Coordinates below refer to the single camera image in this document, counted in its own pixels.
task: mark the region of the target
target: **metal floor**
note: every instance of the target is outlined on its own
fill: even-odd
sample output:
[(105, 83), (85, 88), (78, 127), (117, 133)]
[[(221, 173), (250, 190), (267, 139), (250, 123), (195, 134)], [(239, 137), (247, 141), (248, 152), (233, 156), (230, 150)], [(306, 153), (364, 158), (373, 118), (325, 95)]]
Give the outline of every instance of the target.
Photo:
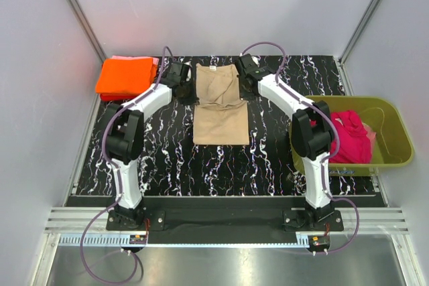
[[(331, 249), (346, 241), (332, 236)], [(117, 254), (100, 258), (114, 248), (87, 247), (87, 262), (104, 279), (129, 276), (133, 260)], [(389, 236), (358, 236), (344, 251), (314, 258), (302, 249), (275, 248), (146, 248), (138, 253), (144, 267), (128, 285), (405, 285)], [(60, 246), (48, 285), (102, 285), (83, 273), (78, 247)]]

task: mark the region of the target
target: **black mounting bracket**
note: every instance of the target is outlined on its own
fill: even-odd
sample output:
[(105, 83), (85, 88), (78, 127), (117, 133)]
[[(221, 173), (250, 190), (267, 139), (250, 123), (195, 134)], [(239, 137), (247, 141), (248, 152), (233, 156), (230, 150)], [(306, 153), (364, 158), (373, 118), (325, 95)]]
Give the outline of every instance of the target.
[[(106, 108), (102, 119), (103, 128), (122, 108), (112, 103)], [(110, 128), (106, 139), (106, 152), (112, 159), (118, 159), (124, 164), (137, 159), (143, 151), (144, 117), (140, 111), (126, 110), (120, 115)]]
[(307, 250), (310, 251), (311, 253), (324, 252), (325, 249), (328, 250), (330, 247), (330, 236), (325, 234), (321, 234), (318, 236), (309, 236), (308, 244), (309, 244), (309, 247), (307, 248)]
[(149, 220), (149, 229), (151, 231), (161, 231), (164, 229), (166, 212), (163, 210), (146, 210), (143, 206), (143, 200), (135, 209), (124, 209), (115, 206), (115, 208), (109, 212), (106, 230), (145, 230), (145, 219)]
[(180, 104), (193, 105), (198, 102), (195, 78), (189, 64), (172, 62), (170, 68), (162, 74), (160, 82), (172, 89), (173, 96)]
[[(330, 119), (329, 106), (323, 102), (313, 103)], [(329, 124), (314, 110), (297, 110), (292, 115), (292, 146), (301, 157), (314, 161), (318, 155), (330, 151), (334, 131)]]
[(286, 232), (324, 232), (326, 224), (329, 224), (330, 231), (344, 231), (343, 218), (338, 210), (319, 221), (310, 220), (307, 210), (284, 210), (283, 223)]
[[(251, 54), (240, 56), (234, 65), (239, 73), (240, 89), (245, 93), (251, 93), (253, 97), (259, 95), (257, 83), (265, 76), (272, 74), (271, 70), (268, 67), (259, 67), (253, 61)], [(247, 96), (241, 94), (241, 98), (247, 99)]]

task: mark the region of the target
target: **folded shirt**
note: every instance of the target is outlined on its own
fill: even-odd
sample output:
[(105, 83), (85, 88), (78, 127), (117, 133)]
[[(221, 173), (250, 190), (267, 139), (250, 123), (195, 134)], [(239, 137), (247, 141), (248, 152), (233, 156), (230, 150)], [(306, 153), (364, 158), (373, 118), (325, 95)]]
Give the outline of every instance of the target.
[(132, 57), (132, 56), (112, 56), (112, 59), (114, 60), (142, 60), (144, 58), (151, 58), (154, 65), (158, 66), (158, 62), (160, 59), (158, 57), (150, 57), (150, 56), (138, 56), (138, 57)]
[(103, 64), (95, 91), (104, 97), (135, 97), (154, 82), (156, 70), (157, 65), (150, 57), (109, 58)]
[(240, 100), (235, 65), (196, 65), (195, 145), (248, 145), (247, 102)]
[(100, 94), (100, 99), (103, 102), (110, 102), (111, 100), (132, 100), (138, 95), (124, 95), (124, 94)]

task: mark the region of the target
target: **pink cloth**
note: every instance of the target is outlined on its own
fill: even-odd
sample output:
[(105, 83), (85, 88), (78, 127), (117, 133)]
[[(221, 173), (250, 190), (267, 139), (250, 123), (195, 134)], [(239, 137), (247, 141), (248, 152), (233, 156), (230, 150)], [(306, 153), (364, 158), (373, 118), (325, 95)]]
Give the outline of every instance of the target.
[[(142, 58), (151, 58), (151, 57), (149, 57), (149, 56), (140, 56), (140, 57), (112, 56), (112, 58), (115, 60), (140, 60)], [(156, 57), (152, 57), (152, 59), (154, 60), (153, 63), (155, 65), (158, 65), (158, 62), (160, 61), (160, 59), (156, 58)]]
[[(330, 117), (340, 137), (340, 151), (329, 161), (331, 163), (370, 163), (372, 158), (371, 140), (368, 138), (368, 132), (359, 115), (355, 111), (345, 111), (332, 113)], [(375, 133), (371, 130), (370, 134), (372, 142), (375, 142)], [(331, 145), (331, 153), (335, 147), (336, 141), (334, 140)]]

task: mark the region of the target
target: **clothing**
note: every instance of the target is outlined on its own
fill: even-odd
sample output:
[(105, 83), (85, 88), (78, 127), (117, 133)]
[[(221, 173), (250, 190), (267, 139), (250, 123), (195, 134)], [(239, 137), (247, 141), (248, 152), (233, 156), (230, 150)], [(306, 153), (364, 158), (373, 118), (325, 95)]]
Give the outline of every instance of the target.
[(196, 65), (194, 143), (248, 145), (247, 102), (240, 100), (238, 71), (234, 65)]
[(157, 58), (113, 56), (105, 60), (95, 91), (102, 100), (135, 98), (154, 82), (157, 68)]
[[(372, 158), (371, 140), (364, 128), (361, 118), (355, 111), (332, 113), (332, 122), (340, 137), (340, 150), (330, 163), (370, 163)], [(336, 141), (331, 144), (330, 152), (334, 152)]]

